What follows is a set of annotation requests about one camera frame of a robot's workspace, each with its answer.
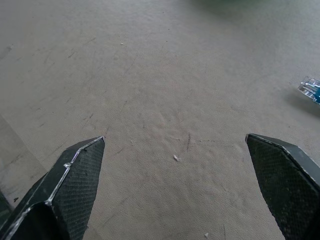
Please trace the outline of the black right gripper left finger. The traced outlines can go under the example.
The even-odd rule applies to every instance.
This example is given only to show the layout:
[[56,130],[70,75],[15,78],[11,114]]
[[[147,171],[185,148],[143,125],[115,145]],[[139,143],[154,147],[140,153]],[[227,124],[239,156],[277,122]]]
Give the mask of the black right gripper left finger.
[[68,147],[0,228],[2,240],[81,240],[96,199],[103,136]]

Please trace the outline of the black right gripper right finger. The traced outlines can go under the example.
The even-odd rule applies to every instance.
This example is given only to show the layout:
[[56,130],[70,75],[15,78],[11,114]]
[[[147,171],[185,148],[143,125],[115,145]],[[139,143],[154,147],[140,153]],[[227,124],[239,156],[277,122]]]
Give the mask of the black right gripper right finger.
[[287,240],[320,238],[320,167],[297,145],[245,137],[261,194]]

